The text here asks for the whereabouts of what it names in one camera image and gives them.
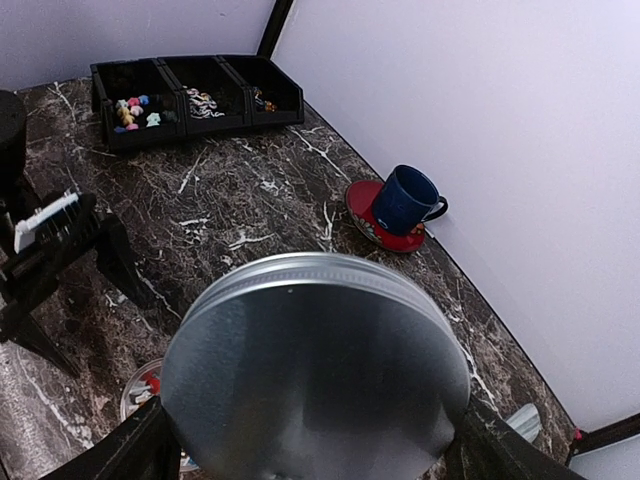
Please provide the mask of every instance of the clear plastic container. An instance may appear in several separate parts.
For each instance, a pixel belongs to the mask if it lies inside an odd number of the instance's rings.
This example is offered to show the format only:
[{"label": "clear plastic container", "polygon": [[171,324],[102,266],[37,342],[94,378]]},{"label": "clear plastic container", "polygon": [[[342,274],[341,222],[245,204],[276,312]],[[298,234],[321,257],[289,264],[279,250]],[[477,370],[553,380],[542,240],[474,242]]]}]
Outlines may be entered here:
[{"label": "clear plastic container", "polygon": [[[120,420],[124,422],[138,408],[154,395],[160,393],[160,373],[162,372],[162,359],[153,360],[140,367],[127,382],[120,400]],[[180,459],[180,472],[198,470],[184,451]]]}]

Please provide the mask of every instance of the metal container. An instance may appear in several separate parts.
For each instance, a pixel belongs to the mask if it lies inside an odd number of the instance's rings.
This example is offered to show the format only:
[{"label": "metal container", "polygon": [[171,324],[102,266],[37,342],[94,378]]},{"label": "metal container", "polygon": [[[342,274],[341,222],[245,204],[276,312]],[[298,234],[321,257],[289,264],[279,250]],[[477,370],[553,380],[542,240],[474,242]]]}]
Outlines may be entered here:
[{"label": "metal container", "polygon": [[468,401],[465,357],[431,298],[337,254],[270,257],[215,282],[162,371],[177,438],[224,480],[413,480]]}]

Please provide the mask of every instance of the black tray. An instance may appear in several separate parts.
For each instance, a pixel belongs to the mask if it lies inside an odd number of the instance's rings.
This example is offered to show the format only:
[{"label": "black tray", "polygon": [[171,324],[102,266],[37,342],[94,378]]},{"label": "black tray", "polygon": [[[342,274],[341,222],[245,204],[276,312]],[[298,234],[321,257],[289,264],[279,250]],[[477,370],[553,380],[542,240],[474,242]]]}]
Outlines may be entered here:
[{"label": "black tray", "polygon": [[[109,62],[91,65],[93,80],[91,106],[99,111],[102,120],[102,139],[112,152],[157,145],[186,138],[184,121],[184,99],[175,89],[167,73],[155,58],[127,62]],[[116,133],[121,126],[115,104],[119,99],[148,95],[155,97],[149,105],[143,106],[143,120],[140,129]],[[146,116],[151,112],[162,113],[171,110],[177,113],[177,122],[164,119],[157,127],[147,128]]]},{"label": "black tray", "polygon": [[[208,55],[161,57],[158,60],[172,81],[173,87],[183,96],[188,136],[251,126],[249,92],[218,58]],[[218,111],[223,112],[225,116],[205,119],[192,117],[188,88],[197,88],[200,92],[211,95],[218,104]]]},{"label": "black tray", "polygon": [[[302,89],[275,63],[254,55],[222,55],[229,67],[250,95],[249,111],[253,126],[282,126],[304,123]],[[259,112],[253,99],[253,87],[262,90],[262,98],[275,103],[276,112]]]}]

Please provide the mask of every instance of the pink toy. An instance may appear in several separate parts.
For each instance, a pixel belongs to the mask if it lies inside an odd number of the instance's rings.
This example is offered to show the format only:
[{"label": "pink toy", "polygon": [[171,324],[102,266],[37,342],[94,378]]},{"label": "pink toy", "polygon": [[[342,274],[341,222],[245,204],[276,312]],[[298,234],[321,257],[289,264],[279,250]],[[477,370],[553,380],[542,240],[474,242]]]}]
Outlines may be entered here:
[{"label": "pink toy", "polygon": [[134,105],[133,107],[131,107],[131,115],[133,115],[134,117],[142,115],[143,112],[144,110],[140,105]]}]

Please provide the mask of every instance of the black pole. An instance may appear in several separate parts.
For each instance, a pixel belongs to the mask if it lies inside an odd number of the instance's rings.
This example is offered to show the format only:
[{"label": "black pole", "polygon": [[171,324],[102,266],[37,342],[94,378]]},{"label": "black pole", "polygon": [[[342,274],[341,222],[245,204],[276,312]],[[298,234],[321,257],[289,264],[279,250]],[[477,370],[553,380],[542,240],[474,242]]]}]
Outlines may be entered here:
[{"label": "black pole", "polygon": [[269,18],[269,23],[267,23],[267,28],[264,29],[260,47],[258,47],[258,55],[267,58],[271,58],[271,55],[273,55],[284,24],[289,16],[293,1],[294,0],[276,0],[276,4],[273,6],[273,11],[271,12],[271,17]]}]

